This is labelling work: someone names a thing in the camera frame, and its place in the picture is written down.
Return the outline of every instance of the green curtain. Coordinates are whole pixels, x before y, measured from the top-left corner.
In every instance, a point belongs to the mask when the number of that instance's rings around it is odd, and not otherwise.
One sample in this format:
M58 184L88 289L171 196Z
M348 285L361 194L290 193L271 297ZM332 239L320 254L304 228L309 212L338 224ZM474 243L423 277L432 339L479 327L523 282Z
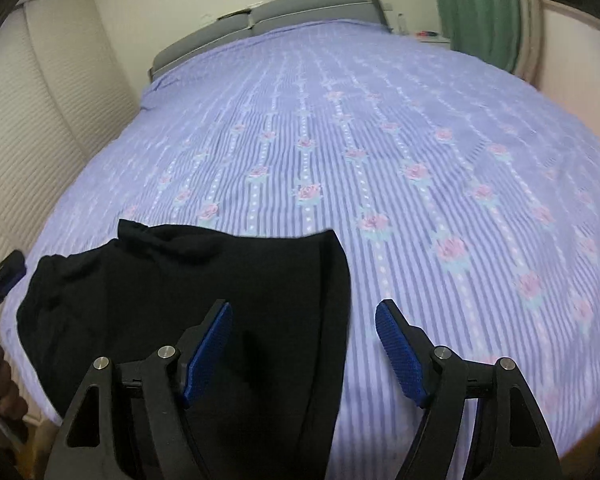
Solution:
M519 0L438 0L451 48L512 72L520 46Z

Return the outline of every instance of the silver bolt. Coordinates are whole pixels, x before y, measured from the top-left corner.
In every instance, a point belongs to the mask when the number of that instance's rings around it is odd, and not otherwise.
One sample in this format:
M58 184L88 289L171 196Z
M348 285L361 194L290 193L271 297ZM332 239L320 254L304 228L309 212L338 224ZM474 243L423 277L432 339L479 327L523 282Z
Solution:
M503 357L500 359L500 366L502 366L505 370L514 370L516 368L516 362L508 357Z
M162 359L168 359L169 357L172 357L175 353L176 349L173 346L167 345L163 346L158 350L158 357L161 357Z
M451 357L451 350L446 346L436 346L433 353L438 359L449 359Z
M98 357L94 362L93 362L93 367L96 370L103 370L104 368L106 368L107 366L109 366L109 359L106 357Z

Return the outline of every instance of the blue textured pad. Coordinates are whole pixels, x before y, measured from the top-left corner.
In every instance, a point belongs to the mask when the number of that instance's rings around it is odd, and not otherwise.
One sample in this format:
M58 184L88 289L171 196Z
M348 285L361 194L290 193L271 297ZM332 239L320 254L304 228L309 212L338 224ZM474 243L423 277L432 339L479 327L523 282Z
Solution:
M384 303L376 308L376 332L398 377L402 392L418 406L422 406L428 397L422 386L422 366Z
M233 320L234 311L229 303L225 303L189 362L187 385L182 394L187 407L204 393L209 384L216 363L229 339Z

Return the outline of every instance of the bed sheet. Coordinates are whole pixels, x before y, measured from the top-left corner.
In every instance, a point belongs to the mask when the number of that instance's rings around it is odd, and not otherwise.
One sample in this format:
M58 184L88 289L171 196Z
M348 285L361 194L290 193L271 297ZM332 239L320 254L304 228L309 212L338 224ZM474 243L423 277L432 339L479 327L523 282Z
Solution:
M513 357L558 452L600 418L600 144L478 59L353 22L196 56L146 89L138 117L57 204L29 269L107 242L119 218L244 236L336 231L352 316L329 478L393 478L419 422L376 335L383 298L465 359ZM2 334L58 420L18 340L27 283L8 298ZM468 402L450 478L474 413Z

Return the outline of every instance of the black cloth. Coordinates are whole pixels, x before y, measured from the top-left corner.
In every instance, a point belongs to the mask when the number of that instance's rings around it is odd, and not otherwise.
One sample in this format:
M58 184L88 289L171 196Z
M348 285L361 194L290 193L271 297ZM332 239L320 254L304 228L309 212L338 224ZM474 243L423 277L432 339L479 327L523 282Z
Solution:
M350 278L333 231L241 238L121 220L118 238L38 264L18 333L64 415L91 362L145 359L234 308L221 362L187 412L213 478L321 478L340 405Z

